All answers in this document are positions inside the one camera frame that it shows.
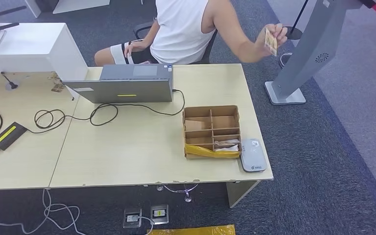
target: white tank top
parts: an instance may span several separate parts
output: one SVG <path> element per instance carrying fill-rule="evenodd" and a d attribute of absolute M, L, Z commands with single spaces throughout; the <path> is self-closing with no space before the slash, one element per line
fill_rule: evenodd
<path fill-rule="evenodd" d="M 214 31 L 201 31 L 208 0 L 156 0 L 160 29 L 150 51 L 160 63 L 190 64 L 201 60 Z"/>

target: black shorts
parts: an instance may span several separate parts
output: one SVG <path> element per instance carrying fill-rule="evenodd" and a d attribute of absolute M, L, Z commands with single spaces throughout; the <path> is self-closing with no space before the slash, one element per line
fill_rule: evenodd
<path fill-rule="evenodd" d="M 131 56 L 128 58 L 124 57 L 124 49 L 126 46 L 131 44 L 130 42 L 118 44 L 110 47 L 110 52 L 115 60 L 115 64 L 141 64 L 149 61 L 151 64 L 158 64 L 159 62 L 150 53 L 150 47 L 145 50 L 132 52 Z"/>

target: chair armrest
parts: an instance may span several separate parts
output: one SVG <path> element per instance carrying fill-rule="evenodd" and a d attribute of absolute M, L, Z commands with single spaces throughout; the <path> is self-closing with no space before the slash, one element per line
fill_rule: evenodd
<path fill-rule="evenodd" d="M 152 25 L 153 25 L 153 22 L 139 24 L 133 29 L 133 33 L 135 34 L 137 39 L 141 39 L 139 36 L 139 33 L 143 30 L 150 29 Z"/>

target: gold card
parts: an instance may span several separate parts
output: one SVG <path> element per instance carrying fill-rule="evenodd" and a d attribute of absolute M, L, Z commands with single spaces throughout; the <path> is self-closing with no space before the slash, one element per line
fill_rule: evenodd
<path fill-rule="evenodd" d="M 278 40 L 273 34 L 266 28 L 266 38 L 264 40 L 264 46 L 270 48 L 270 52 L 274 55 L 278 55 Z"/>

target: office chair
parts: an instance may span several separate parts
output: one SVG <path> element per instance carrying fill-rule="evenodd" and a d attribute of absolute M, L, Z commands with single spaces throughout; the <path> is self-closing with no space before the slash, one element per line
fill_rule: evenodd
<path fill-rule="evenodd" d="M 153 24 L 153 22 L 143 23 L 143 24 L 137 25 L 133 29 L 133 33 L 135 34 L 136 38 L 139 39 L 139 40 L 142 39 L 142 37 L 139 35 L 139 33 L 144 31 L 144 30 L 150 29 L 152 27 L 152 24 Z M 207 48 L 205 49 L 204 56 L 202 57 L 202 59 L 200 61 L 191 63 L 192 65 L 203 65 L 203 64 L 209 64 L 210 63 L 211 49 L 212 49 L 212 46 L 214 45 L 214 41 L 215 41 L 215 38 L 217 37 L 217 34 L 218 34 L 218 30 L 215 30 L 215 33 L 212 35 L 211 40 L 208 43 Z"/>

